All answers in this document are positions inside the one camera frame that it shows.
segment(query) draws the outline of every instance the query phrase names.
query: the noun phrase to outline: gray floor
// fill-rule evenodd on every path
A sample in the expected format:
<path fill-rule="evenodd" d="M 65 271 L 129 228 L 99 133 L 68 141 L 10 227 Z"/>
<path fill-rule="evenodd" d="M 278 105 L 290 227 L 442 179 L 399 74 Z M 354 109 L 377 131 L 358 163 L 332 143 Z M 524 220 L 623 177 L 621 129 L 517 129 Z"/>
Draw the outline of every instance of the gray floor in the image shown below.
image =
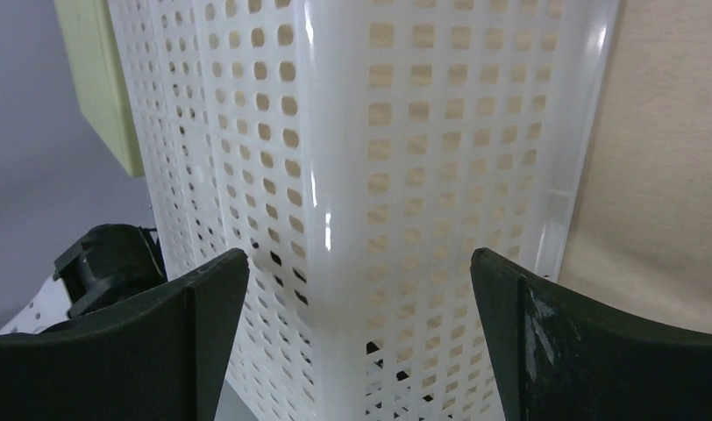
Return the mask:
<path fill-rule="evenodd" d="M 216 421 L 256 421 L 232 387 L 224 382 L 222 395 L 219 397 Z"/>

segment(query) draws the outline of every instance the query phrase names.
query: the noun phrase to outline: white plastic basket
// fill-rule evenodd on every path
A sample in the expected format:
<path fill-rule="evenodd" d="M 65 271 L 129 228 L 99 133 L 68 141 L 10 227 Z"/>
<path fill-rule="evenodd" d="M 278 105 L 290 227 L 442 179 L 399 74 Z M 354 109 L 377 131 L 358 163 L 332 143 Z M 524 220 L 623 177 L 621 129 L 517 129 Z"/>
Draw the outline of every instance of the white plastic basket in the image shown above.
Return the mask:
<path fill-rule="evenodd" d="M 261 420 L 502 417 L 471 285 L 557 277 L 616 0 L 110 0 L 168 272 L 252 257 Z"/>

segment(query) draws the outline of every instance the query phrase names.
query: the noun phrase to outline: beige table surface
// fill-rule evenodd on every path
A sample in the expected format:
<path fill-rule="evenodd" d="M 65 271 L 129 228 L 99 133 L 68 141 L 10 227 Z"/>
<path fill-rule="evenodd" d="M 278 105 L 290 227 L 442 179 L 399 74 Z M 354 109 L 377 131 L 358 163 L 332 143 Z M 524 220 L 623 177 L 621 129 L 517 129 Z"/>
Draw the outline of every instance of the beige table surface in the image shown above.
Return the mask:
<path fill-rule="evenodd" d="M 560 282 L 712 332 L 712 0 L 626 0 Z"/>

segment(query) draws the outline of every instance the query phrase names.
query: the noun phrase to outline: yellow-green object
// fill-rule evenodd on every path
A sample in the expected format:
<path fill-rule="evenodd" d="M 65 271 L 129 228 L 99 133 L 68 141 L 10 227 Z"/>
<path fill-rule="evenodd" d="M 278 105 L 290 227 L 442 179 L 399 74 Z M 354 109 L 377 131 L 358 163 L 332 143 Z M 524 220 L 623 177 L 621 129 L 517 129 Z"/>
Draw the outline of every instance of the yellow-green object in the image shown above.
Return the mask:
<path fill-rule="evenodd" d="M 54 0 L 82 115 L 129 175 L 144 175 L 106 0 Z"/>

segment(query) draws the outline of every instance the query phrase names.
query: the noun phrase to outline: black object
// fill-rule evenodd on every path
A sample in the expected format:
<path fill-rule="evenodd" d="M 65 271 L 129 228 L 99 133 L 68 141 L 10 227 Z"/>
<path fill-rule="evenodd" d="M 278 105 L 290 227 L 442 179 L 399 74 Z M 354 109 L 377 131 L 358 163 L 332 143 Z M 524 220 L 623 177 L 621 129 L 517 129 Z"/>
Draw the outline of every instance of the black object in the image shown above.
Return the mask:
<path fill-rule="evenodd" d="M 152 230 L 99 225 L 54 262 L 54 279 L 67 287 L 70 318 L 118 303 L 166 281 L 160 244 Z"/>
<path fill-rule="evenodd" d="M 608 307 L 488 249 L 472 279 L 508 421 L 712 420 L 712 335 Z"/>
<path fill-rule="evenodd" d="M 212 420 L 247 289 L 240 250 L 39 335 L 0 336 L 0 420 Z"/>

